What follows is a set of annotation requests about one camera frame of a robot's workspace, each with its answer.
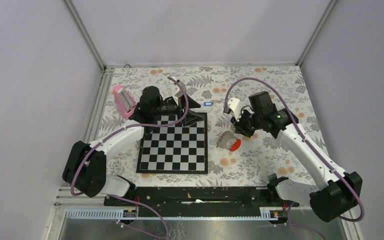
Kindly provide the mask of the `keyring with red fob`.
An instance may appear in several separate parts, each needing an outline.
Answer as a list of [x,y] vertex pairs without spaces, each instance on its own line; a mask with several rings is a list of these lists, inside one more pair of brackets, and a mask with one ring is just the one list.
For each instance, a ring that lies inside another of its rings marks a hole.
[[229,150],[230,152],[237,151],[241,145],[241,139],[236,137],[231,131],[223,132],[217,142],[218,148]]

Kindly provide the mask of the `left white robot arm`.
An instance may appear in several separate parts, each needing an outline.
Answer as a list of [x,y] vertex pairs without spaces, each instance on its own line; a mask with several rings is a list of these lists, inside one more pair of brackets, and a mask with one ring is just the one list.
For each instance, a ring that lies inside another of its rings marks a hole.
[[145,87],[139,101],[121,85],[113,89],[113,94],[117,111],[125,123],[99,139],[76,142],[62,179],[70,185],[73,196],[116,195],[122,205],[128,206],[135,200],[135,192],[130,188],[132,183],[121,176],[108,176],[107,162],[153,130],[177,124],[190,126],[203,121],[203,117],[193,112],[201,105],[186,94],[184,86],[167,98],[163,98],[155,86]]

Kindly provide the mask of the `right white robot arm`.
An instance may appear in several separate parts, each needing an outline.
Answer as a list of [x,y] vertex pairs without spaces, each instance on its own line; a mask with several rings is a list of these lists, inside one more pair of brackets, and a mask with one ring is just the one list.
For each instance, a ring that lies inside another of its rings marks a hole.
[[340,218],[358,205],[363,179],[357,172],[348,173],[336,164],[307,135],[295,115],[286,108],[278,110],[268,92],[262,91],[249,98],[251,111],[238,98],[225,103],[225,113],[232,113],[235,133],[250,138],[256,130],[263,130],[281,141],[301,162],[315,185],[295,182],[288,177],[269,177],[267,201],[279,206],[284,201],[311,207],[324,222]]

